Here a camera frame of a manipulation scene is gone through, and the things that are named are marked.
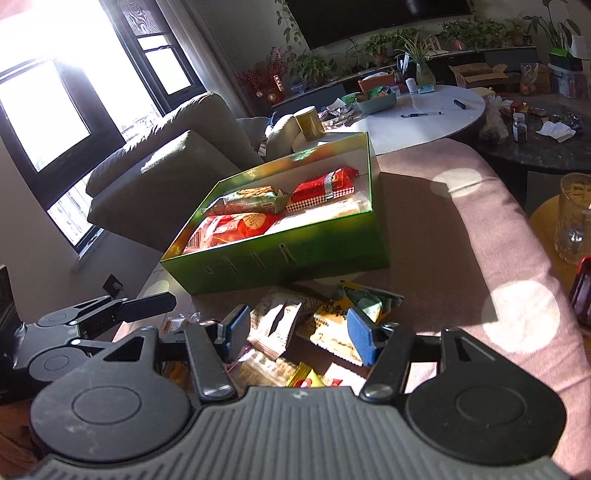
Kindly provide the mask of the yellow green broad bean bag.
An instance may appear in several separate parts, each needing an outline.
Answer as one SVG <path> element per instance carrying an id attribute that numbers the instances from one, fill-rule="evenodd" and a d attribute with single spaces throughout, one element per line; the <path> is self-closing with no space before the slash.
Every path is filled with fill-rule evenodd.
<path id="1" fill-rule="evenodd" d="M 390 334 L 384 324 L 403 302 L 397 293 L 342 280 L 295 333 L 353 365 L 373 366 Z"/>

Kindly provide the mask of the clear QR code snack pack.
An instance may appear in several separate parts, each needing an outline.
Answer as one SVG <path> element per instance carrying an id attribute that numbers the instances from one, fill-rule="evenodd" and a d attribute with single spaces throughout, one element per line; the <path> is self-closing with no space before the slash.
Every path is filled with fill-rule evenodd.
<path id="1" fill-rule="evenodd" d="M 284 387 L 290 383 L 297 366 L 283 358 L 271 360 L 263 352 L 246 349 L 242 357 L 226 367 L 229 377 L 240 391 L 250 386 Z"/>

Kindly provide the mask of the red crinkled snack bag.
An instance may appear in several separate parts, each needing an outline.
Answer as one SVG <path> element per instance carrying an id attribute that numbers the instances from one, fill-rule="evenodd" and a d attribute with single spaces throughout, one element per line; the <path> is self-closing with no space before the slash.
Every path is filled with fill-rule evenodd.
<path id="1" fill-rule="evenodd" d="M 183 254 L 266 234 L 274 224 L 285 217 L 285 214 L 256 212 L 207 216 L 190 236 Z"/>

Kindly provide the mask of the green snack packet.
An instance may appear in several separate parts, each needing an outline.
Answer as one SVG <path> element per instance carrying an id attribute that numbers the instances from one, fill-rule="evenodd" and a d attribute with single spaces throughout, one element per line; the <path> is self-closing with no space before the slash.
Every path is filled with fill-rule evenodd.
<path id="1" fill-rule="evenodd" d="M 287 206 L 290 195 L 273 186 L 236 190 L 218 197 L 204 210 L 205 216 L 242 213 L 277 215 Z"/>

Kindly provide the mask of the bread loaf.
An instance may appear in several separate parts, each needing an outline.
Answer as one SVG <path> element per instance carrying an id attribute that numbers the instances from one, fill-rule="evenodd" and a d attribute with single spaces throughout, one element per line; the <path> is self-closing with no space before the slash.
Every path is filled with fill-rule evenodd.
<path id="1" fill-rule="evenodd" d="M 356 192 L 355 194 L 335 199 L 334 201 L 287 214 L 287 216 L 277 220 L 266 233 L 283 232 L 369 210 L 370 200 L 363 192 Z"/>

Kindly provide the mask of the teal bowl of snacks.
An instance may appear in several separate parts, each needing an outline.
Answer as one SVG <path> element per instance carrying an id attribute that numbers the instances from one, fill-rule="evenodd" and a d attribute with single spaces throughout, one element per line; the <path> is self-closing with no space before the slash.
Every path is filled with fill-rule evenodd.
<path id="1" fill-rule="evenodd" d="M 383 86 L 359 96 L 356 104 L 363 114 L 372 115 L 393 108 L 397 101 L 396 91 L 391 87 Z"/>

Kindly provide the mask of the green cardboard box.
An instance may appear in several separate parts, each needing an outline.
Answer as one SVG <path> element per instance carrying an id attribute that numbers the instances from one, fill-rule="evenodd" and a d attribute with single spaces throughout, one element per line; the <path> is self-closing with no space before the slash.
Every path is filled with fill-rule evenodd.
<path id="1" fill-rule="evenodd" d="M 283 213 L 266 233 L 188 253 L 205 210 L 224 194 L 273 186 L 290 193 L 307 180 L 339 167 L 359 175 L 352 194 L 304 210 Z M 379 186 L 380 166 L 370 137 L 358 133 L 325 143 L 215 184 L 187 219 L 160 260 L 191 295 L 273 286 L 386 268 L 387 227 Z"/>

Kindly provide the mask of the beige sofa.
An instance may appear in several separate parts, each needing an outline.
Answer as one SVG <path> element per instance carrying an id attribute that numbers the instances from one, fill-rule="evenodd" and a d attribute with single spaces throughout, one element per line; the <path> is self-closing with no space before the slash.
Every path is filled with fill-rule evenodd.
<path id="1" fill-rule="evenodd" d="M 88 222 L 166 251 L 219 181 L 293 152 L 294 116 L 267 123 L 236 117 L 215 92 L 184 102 L 92 171 Z"/>

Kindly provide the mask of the red checkered snack pack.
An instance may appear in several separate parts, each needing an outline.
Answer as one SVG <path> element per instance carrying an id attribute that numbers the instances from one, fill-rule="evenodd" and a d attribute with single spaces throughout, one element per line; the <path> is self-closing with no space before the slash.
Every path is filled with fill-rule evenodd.
<path id="1" fill-rule="evenodd" d="M 358 177 L 358 170 L 341 167 L 314 180 L 305 181 L 291 193 L 287 212 L 305 210 L 353 194 L 353 184 Z"/>

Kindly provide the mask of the glass mug with spoon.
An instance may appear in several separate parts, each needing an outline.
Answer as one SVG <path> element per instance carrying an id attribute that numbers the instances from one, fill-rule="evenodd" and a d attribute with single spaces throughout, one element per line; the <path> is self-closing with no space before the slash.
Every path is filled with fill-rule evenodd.
<path id="1" fill-rule="evenodd" d="M 560 182 L 554 247 L 560 258 L 578 265 L 590 255 L 590 175 L 570 173 Z"/>

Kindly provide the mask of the round white coffee table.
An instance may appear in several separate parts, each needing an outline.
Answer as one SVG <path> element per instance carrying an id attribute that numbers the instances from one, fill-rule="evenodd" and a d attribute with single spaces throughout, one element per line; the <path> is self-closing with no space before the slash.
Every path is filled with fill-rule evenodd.
<path id="1" fill-rule="evenodd" d="M 480 126 L 485 100 L 472 90 L 438 86 L 426 94 L 404 94 L 396 106 L 325 133 L 318 145 L 367 133 L 378 155 L 458 137 Z"/>

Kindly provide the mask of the black pen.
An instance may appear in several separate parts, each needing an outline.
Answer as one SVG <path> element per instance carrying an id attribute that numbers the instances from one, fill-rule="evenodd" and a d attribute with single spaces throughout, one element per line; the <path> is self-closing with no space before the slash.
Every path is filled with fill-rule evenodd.
<path id="1" fill-rule="evenodd" d="M 420 118 L 420 117 L 426 117 L 426 116 L 439 116 L 439 115 L 443 115 L 443 112 L 441 111 L 430 111 L 430 112 L 412 112 L 412 113 L 408 113 L 408 114 L 401 114 L 401 118 Z"/>

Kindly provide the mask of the yellow canister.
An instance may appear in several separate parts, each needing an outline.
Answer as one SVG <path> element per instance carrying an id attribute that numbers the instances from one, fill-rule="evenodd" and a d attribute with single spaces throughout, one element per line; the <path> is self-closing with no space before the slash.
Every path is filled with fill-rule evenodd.
<path id="1" fill-rule="evenodd" d="M 308 106 L 294 113 L 294 118 L 308 142 L 317 140 L 325 135 L 325 128 L 322 125 L 320 116 L 315 106 Z"/>

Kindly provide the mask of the small dark glass bottle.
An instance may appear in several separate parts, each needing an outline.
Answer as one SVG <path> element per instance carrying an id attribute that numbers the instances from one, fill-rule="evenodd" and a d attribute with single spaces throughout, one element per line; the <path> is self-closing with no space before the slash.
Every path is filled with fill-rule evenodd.
<path id="1" fill-rule="evenodd" d="M 526 115 L 521 112 L 514 112 L 513 113 L 513 138 L 518 144 L 526 143 L 528 140 L 528 128 L 527 128 L 527 120 Z"/>

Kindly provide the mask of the round dark marble table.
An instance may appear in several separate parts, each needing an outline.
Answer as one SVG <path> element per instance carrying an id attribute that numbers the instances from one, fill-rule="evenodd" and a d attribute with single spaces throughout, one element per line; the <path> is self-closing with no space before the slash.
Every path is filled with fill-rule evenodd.
<path id="1" fill-rule="evenodd" d="M 527 109 L 527 141 L 520 144 L 512 136 L 497 143 L 479 140 L 474 144 L 478 153 L 504 167 L 525 171 L 552 174 L 590 171 L 589 100 L 568 100 L 557 94 L 512 96 L 510 100 Z M 573 128 L 574 136 L 560 142 L 539 133 L 545 122 L 555 120 Z"/>

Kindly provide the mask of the orange tissue box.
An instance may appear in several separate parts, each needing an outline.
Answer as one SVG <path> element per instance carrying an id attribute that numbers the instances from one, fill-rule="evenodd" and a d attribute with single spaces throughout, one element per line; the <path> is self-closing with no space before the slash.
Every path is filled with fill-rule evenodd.
<path id="1" fill-rule="evenodd" d="M 377 74 L 370 75 L 358 81 L 360 89 L 363 93 L 372 91 L 377 87 L 382 86 L 396 86 L 396 78 L 393 73 L 379 72 Z"/>

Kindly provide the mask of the red flower arrangement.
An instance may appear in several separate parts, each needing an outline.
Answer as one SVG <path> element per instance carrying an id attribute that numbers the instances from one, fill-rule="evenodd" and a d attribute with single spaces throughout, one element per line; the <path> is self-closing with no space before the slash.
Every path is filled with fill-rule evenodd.
<path id="1" fill-rule="evenodd" d="M 266 59 L 257 62 L 253 69 L 243 70 L 236 75 L 238 84 L 256 98 L 264 99 L 270 105 L 279 104 L 286 96 L 283 77 L 297 55 L 287 48 L 271 47 Z"/>

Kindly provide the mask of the white crumpled tissue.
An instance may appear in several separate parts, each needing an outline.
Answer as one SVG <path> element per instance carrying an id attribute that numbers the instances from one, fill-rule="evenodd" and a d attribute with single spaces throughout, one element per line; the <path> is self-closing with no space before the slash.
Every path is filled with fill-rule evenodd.
<path id="1" fill-rule="evenodd" d="M 562 122 L 545 121 L 537 134 L 563 143 L 575 136 L 576 131 Z"/>

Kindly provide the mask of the black framed window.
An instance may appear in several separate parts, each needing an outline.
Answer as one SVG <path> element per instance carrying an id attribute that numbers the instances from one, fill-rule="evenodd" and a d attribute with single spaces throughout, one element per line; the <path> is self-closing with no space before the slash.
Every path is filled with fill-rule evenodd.
<path id="1" fill-rule="evenodd" d="M 1 139 L 44 210 L 203 91 L 154 1 L 1 4 Z"/>

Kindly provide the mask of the cardboard box on floor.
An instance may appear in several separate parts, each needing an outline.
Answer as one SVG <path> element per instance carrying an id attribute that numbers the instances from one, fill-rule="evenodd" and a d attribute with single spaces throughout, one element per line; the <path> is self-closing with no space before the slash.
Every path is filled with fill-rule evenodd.
<path id="1" fill-rule="evenodd" d="M 488 63 L 472 63 L 450 67 L 457 86 L 466 89 L 489 87 L 503 83 L 508 79 L 506 69 L 506 64 L 490 66 Z"/>

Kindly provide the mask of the glass vase with plant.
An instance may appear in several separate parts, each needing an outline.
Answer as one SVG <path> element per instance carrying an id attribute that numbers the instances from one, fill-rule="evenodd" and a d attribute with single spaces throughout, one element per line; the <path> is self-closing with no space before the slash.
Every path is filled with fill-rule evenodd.
<path id="1" fill-rule="evenodd" d="M 415 81 L 419 89 L 431 89 L 436 85 L 436 77 L 428 65 L 428 61 L 439 51 L 439 40 L 433 34 L 424 35 L 421 31 L 415 33 L 403 32 L 404 42 L 403 76 L 410 78 L 410 62 L 415 63 Z"/>

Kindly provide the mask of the wall-mounted black television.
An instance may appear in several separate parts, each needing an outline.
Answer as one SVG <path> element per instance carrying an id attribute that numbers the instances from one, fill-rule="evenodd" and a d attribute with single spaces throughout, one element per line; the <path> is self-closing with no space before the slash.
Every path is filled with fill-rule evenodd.
<path id="1" fill-rule="evenodd" d="M 287 1 L 287 8 L 311 49 L 380 29 L 472 13 L 466 0 L 304 0 Z"/>

